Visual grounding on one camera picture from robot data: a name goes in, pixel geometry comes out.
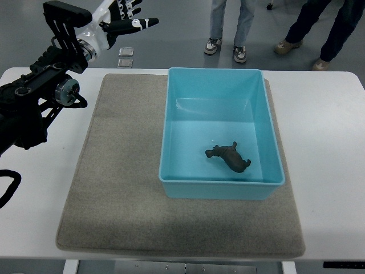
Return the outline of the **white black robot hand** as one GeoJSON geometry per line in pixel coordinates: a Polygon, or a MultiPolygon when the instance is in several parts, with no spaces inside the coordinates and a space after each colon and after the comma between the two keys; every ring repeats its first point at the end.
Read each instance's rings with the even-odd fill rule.
{"type": "Polygon", "coordinates": [[[88,62],[108,50],[121,35],[133,34],[159,23],[158,18],[137,19],[141,1],[103,1],[92,14],[92,21],[78,34],[77,40],[88,62]]]}

